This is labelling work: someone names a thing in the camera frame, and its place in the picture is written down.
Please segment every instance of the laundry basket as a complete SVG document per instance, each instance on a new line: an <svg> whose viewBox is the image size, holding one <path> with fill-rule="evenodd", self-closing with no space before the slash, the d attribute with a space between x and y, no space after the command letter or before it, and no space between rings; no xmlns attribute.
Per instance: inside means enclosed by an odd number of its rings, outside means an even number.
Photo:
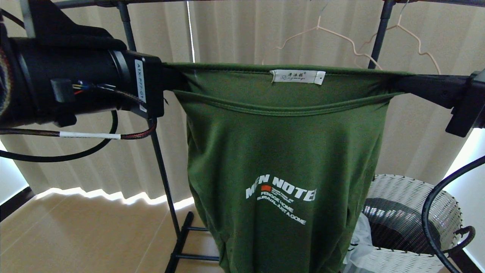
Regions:
<svg viewBox="0 0 485 273"><path fill-rule="evenodd" d="M421 227L421 209L432 188L404 176L375 177L362 211L371 225L374 250L358 261L355 272L436 273L443 268ZM458 202L445 191L431 206L430 224L433 237L448 254L461 250L474 237L472 227L462 228Z"/></svg>

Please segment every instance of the white cable label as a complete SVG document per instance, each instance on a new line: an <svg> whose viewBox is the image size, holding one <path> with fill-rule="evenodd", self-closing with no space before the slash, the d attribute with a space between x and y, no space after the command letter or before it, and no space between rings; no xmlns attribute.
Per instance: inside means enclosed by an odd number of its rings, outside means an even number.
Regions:
<svg viewBox="0 0 485 273"><path fill-rule="evenodd" d="M135 72L136 72L136 87L138 88L138 97L146 103L145 94L145 77L143 75L143 62L135 60ZM140 105L140 110L146 113L145 107Z"/></svg>
<svg viewBox="0 0 485 273"><path fill-rule="evenodd" d="M325 78L325 71L316 70L271 70L273 83L307 83L322 85Z"/></svg>
<svg viewBox="0 0 485 273"><path fill-rule="evenodd" d="M109 138L121 139L121 134L94 134L94 133L76 133L76 132L59 132L60 137L82 137L82 138Z"/></svg>

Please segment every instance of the beige curtain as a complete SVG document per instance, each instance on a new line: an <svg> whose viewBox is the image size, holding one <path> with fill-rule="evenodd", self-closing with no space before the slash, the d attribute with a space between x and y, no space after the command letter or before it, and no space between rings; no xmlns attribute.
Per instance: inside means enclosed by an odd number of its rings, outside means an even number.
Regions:
<svg viewBox="0 0 485 273"><path fill-rule="evenodd" d="M130 4L129 11L137 50L159 56L166 62L227 62L261 64L265 53L281 46L288 37L314 27L323 6L321 25L353 39L357 47L377 30L381 0L276 1L226 0ZM15 0L1 6L15 15ZM397 22L403 4L394 8L390 26ZM76 23L106 28L125 40L116 8L65 10ZM416 2L409 4L402 24L423 41L444 74L470 75L485 67L485 9ZM10 35L21 30L8 22ZM368 45L365 52L372 49ZM268 54L266 64L308 64L355 67L351 46L328 33L312 32L288 42L282 51ZM357 63L367 66L368 60ZM431 61L417 54L417 42L400 30L386 34L379 64L386 70L435 74ZM190 196L187 186L185 116L175 96L165 116L159 119L159 134L170 185L175 200ZM145 129L138 117L120 112L119 132ZM435 184L446 173L465 139L445 133L450 111L412 95L391 101L385 128L378 173L407 175ZM81 116L71 130L106 132L109 113ZM52 128L52 125L31 125ZM2 137L13 152L56 155L92 147L96 140L49 139L42 137ZM164 194L149 139L112 141L100 152L71 162L36 164L17 162L35 192L51 187L81 187L86 191L102 188L107 193L122 191L125 198L141 191L156 198Z"/></svg>

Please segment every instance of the white wall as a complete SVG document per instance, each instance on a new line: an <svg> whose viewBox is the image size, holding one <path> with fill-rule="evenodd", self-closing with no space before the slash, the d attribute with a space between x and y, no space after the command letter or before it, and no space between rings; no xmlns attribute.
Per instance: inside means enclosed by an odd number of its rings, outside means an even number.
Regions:
<svg viewBox="0 0 485 273"><path fill-rule="evenodd" d="M1 141L0 150L5 151ZM0 157L0 205L27 186L27 181L25 181L25 178L18 170L15 162L11 159Z"/></svg>
<svg viewBox="0 0 485 273"><path fill-rule="evenodd" d="M485 155L485 129L474 129L447 175ZM463 212L463 225L472 225L477 234L465 251L485 272L485 166L462 175L445 190L453 195Z"/></svg>

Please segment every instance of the white wicker basket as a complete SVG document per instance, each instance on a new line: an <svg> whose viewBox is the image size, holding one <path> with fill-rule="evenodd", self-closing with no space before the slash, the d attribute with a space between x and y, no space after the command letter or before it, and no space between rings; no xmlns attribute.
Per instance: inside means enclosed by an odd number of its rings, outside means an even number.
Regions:
<svg viewBox="0 0 485 273"><path fill-rule="evenodd" d="M420 228L420 216L424 201L432 188L430 184L409 177L388 174L375 177L363 213L369 218L371 227L385 226L382 230L388 228L396 231L402 240L396 240L396 233L379 234L373 230L372 241L375 249L356 264L358 268L374 273L436 273L443 268L436 256L425 254L426 251L410 251L413 248L429 248ZM454 247L461 239L460 235L454 234L462 227L460 208L454 197L447 192L442 191L433 202L430 222L435 227L435 234L439 235L442 250ZM396 250L376 246L377 241L386 240L397 245Z"/></svg>

